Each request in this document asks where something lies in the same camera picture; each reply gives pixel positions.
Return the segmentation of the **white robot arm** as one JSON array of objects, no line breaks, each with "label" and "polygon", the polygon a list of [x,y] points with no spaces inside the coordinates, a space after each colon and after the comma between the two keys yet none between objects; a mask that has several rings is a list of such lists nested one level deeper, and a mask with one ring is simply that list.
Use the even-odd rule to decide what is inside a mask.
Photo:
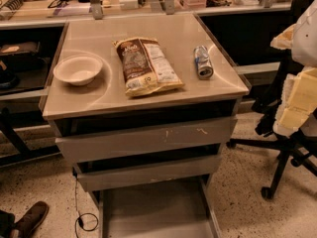
[{"label": "white robot arm", "polygon": [[303,65],[297,75],[286,77],[273,124],[275,133],[288,137],[317,108],[317,0],[270,45],[279,50],[290,49],[292,59]]}]

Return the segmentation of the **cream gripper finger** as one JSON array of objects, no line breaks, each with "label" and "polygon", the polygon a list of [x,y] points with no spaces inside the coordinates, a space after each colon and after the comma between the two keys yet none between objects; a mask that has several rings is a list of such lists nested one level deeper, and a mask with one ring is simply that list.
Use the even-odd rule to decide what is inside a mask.
[{"label": "cream gripper finger", "polygon": [[292,48],[294,25],[286,28],[278,36],[274,37],[270,45],[278,50],[290,50]]},{"label": "cream gripper finger", "polygon": [[283,83],[273,132],[290,136],[308,120],[317,108],[317,68],[306,66],[298,74],[288,74]]}]

